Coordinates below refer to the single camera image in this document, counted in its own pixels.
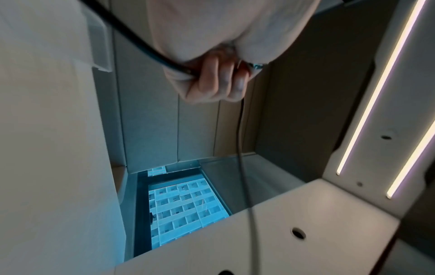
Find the led light strip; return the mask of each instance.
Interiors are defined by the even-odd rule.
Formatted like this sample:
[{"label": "led light strip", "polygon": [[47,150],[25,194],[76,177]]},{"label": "led light strip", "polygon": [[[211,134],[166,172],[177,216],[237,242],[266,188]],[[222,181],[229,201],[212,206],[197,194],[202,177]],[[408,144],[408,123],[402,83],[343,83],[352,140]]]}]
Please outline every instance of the led light strip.
[{"label": "led light strip", "polygon": [[343,170],[344,165],[346,164],[346,161],[349,158],[350,152],[352,151],[355,142],[358,139],[359,134],[361,133],[361,130],[364,127],[364,124],[367,121],[367,118],[370,114],[370,112],[373,109],[373,105],[375,104],[377,98],[379,97],[379,94],[381,93],[382,88],[384,87],[385,81],[388,78],[388,75],[391,72],[391,69],[394,66],[394,63],[396,63],[397,57],[400,54],[400,51],[403,48],[403,45],[406,42],[406,39],[408,38],[409,33],[412,30],[412,27],[414,26],[414,23],[417,20],[418,15],[421,12],[421,9],[423,8],[423,5],[425,4],[426,0],[418,0],[415,4],[414,8],[412,9],[411,15],[408,18],[408,21],[400,35],[399,40],[397,41],[397,44],[390,56],[390,59],[388,60],[387,65],[385,66],[384,71],[382,72],[381,78],[379,79],[379,82],[376,85],[375,91],[372,94],[372,97],[370,98],[370,101],[367,104],[366,110],[364,110],[364,113],[362,114],[361,120],[358,123],[358,126],[353,133],[352,139],[350,140],[350,143],[344,152],[343,158],[341,159],[340,165],[337,168],[337,175],[339,176],[341,174],[341,171]]},{"label": "led light strip", "polygon": [[423,151],[426,149],[427,145],[432,140],[434,135],[435,135],[435,121],[432,123],[429,130],[426,132],[425,136],[423,136],[420,143],[417,145],[416,149],[412,153],[411,157],[409,157],[408,161],[405,163],[405,166],[403,166],[402,170],[397,175],[397,178],[394,180],[390,189],[388,189],[387,198],[392,198],[394,192],[396,192],[397,188],[399,188],[403,179],[406,177],[406,175],[408,175],[409,171],[414,166],[414,164],[416,163],[420,155],[423,153]]}]

